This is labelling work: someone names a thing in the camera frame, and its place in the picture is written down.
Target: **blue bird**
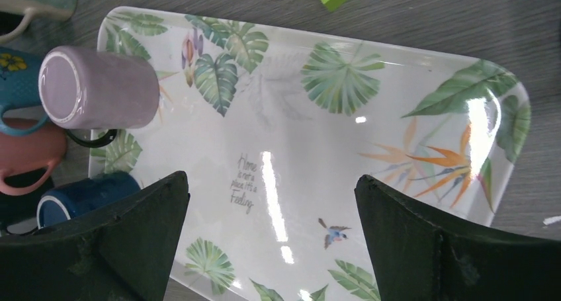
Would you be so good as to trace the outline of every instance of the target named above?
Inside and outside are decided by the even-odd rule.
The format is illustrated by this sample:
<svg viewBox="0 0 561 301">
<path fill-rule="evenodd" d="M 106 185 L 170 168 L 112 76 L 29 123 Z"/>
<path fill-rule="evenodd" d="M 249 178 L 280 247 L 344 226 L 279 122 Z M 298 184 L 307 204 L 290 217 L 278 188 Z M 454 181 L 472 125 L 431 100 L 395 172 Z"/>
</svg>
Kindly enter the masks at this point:
<svg viewBox="0 0 561 301">
<path fill-rule="evenodd" d="M 343 239 L 349 239 L 347 237 L 347 235 L 345 235 L 342 231 L 344 230 L 350 230 L 349 227 L 345 227 L 345 226 L 330 226 L 328 227 L 324 220 L 322 220 L 321 218 L 318 219 L 318 222 L 320 222 L 320 224 L 327 229 L 328 234 L 325 235 L 325 248 L 327 249 L 329 247 L 329 245 L 331 245 L 334 241 L 341 241 Z"/>
</svg>

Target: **gray wood surface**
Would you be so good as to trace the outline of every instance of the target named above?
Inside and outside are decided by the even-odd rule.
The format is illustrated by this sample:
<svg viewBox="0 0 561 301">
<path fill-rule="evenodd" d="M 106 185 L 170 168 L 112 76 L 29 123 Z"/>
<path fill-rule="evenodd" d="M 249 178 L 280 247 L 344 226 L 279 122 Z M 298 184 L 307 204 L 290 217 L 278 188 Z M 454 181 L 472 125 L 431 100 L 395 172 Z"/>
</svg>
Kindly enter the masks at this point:
<svg viewBox="0 0 561 301">
<path fill-rule="evenodd" d="M 484 58 L 527 88 L 532 125 L 493 227 L 561 239 L 561 0 L 350 0 L 334 13 L 319 0 L 80 0 L 69 22 L 34 21 L 9 46 L 44 54 L 62 44 L 94 48 L 103 17 L 130 5 L 322 32 Z M 86 176 L 87 151 L 72 146 L 57 181 Z M 170 280 L 166 301 L 204 300 Z"/>
</svg>

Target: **rectangular tray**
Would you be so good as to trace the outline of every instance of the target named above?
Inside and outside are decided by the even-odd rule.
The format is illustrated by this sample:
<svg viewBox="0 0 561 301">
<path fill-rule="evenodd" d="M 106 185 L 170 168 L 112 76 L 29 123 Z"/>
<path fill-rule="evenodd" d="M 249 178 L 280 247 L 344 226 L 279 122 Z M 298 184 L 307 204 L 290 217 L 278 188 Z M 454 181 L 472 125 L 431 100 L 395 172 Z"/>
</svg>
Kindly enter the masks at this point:
<svg viewBox="0 0 561 301">
<path fill-rule="evenodd" d="M 171 276 L 211 300 L 379 300 L 359 177 L 488 226 L 529 129 L 523 85 L 476 58 L 130 7 L 98 50 L 147 59 L 161 102 L 89 174 L 187 172 Z"/>
</svg>

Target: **black mug handle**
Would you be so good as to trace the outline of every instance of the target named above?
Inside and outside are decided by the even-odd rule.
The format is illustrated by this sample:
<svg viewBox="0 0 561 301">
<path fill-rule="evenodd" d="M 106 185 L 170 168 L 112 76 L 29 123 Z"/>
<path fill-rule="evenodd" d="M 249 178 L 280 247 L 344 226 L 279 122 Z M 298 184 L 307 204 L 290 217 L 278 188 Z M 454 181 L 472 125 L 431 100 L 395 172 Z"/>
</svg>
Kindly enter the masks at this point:
<svg viewBox="0 0 561 301">
<path fill-rule="evenodd" d="M 110 129 L 108 132 L 106 132 L 103 137 L 100 137 L 96 140 L 90 140 L 90 141 L 85 141 L 82 140 L 80 138 L 78 138 L 77 136 L 75 136 L 72 131 L 65 129 L 64 131 L 66 131 L 66 134 L 70 137 L 70 139 L 72 139 L 72 141 L 74 141 L 75 143 L 79 144 L 80 146 L 86 147 L 86 148 L 101 148 L 101 147 L 105 147 L 108 144 L 110 144 L 113 140 L 115 140 L 115 137 L 117 137 L 117 129 Z"/>
</svg>

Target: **blue mug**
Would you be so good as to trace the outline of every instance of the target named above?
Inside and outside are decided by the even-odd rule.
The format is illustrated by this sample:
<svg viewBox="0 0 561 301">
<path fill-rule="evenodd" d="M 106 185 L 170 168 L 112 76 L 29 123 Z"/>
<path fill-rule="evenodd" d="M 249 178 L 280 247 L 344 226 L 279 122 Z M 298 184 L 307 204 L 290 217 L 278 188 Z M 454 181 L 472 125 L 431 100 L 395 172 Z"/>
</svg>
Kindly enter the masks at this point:
<svg viewBox="0 0 561 301">
<path fill-rule="evenodd" d="M 0 132 L 10 136 L 31 134 L 47 122 L 45 114 L 34 126 L 16 129 L 4 123 L 4 113 L 11 109 L 41 106 L 39 69 L 43 60 L 35 55 L 0 47 Z"/>
<path fill-rule="evenodd" d="M 126 172 L 98 175 L 47 191 L 37 206 L 37 226 L 45 228 L 84 215 L 140 191 Z"/>
</svg>

